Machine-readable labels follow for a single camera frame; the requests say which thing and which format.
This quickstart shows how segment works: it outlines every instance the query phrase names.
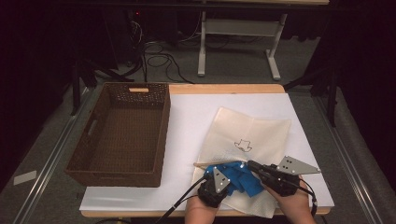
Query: dark background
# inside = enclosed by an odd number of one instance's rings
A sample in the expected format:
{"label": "dark background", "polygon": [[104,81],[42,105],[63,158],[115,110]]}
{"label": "dark background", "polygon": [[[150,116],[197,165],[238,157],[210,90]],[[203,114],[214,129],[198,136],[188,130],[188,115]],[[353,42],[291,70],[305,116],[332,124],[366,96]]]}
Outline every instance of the dark background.
{"label": "dark background", "polygon": [[[1,189],[35,141],[43,122],[62,103],[77,53],[109,68],[130,60],[125,56],[130,52],[119,48],[130,42],[106,29],[116,26],[127,32],[125,21],[117,19],[120,16],[117,11],[54,10],[50,0],[4,2],[0,5]],[[358,8],[359,13],[337,15],[330,23],[326,15],[289,14],[282,38],[297,35],[304,41],[321,36],[306,73],[324,66],[330,59],[339,62],[338,85],[351,114],[396,189],[391,157],[396,148],[395,15],[390,1],[384,0],[331,1],[331,5]],[[177,30],[192,32],[196,17],[197,13],[156,11],[136,19],[141,20],[147,35],[175,45]],[[105,21],[111,21],[108,27]],[[120,41],[112,46],[114,38]]]}

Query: blue fabric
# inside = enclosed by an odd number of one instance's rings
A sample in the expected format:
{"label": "blue fabric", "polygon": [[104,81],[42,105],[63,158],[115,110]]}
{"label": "blue fabric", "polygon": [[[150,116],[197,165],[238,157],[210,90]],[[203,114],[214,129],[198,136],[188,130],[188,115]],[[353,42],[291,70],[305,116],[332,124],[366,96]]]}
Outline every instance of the blue fabric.
{"label": "blue fabric", "polygon": [[260,179],[256,178],[249,171],[248,166],[241,161],[210,165],[205,171],[213,173],[215,166],[231,181],[228,186],[229,196],[233,194],[234,190],[238,190],[241,193],[246,192],[249,197],[253,197],[264,190]]}

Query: white tabletop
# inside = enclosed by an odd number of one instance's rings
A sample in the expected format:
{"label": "white tabletop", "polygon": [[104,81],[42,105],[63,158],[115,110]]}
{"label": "white tabletop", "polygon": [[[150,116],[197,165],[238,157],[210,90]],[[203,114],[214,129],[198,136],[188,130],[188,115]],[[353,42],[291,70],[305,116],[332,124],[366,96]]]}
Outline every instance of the white tabletop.
{"label": "white tabletop", "polygon": [[[171,112],[159,188],[87,187],[80,211],[88,217],[161,216],[190,187],[209,126],[221,106],[262,119],[291,119],[285,154],[318,164],[286,93],[171,94]],[[318,198],[318,212],[334,206],[322,174],[304,175]],[[176,210],[182,216],[185,204]],[[241,216],[222,206],[220,216]]]}

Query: basket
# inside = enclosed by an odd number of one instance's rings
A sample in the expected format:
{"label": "basket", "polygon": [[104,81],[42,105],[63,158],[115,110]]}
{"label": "basket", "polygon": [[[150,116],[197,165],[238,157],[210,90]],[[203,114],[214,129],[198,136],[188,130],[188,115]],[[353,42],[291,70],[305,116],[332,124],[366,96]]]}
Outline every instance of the basket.
{"label": "basket", "polygon": [[64,170],[83,186],[161,185],[169,87],[105,83]]}

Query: hand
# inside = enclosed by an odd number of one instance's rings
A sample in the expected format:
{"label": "hand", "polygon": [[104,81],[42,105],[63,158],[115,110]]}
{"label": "hand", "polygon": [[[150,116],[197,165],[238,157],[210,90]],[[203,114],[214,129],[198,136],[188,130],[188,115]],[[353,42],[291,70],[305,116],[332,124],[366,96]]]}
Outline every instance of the hand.
{"label": "hand", "polygon": [[206,206],[198,197],[187,200],[185,224],[212,224],[218,208]]}
{"label": "hand", "polygon": [[[306,184],[303,181],[300,181],[300,186],[306,189]],[[309,208],[308,194],[306,192],[297,189],[294,195],[282,197],[279,194],[277,194],[273,189],[270,189],[269,187],[266,186],[265,188],[278,201],[280,209],[291,223],[293,224],[316,223],[311,215],[311,211]]]}

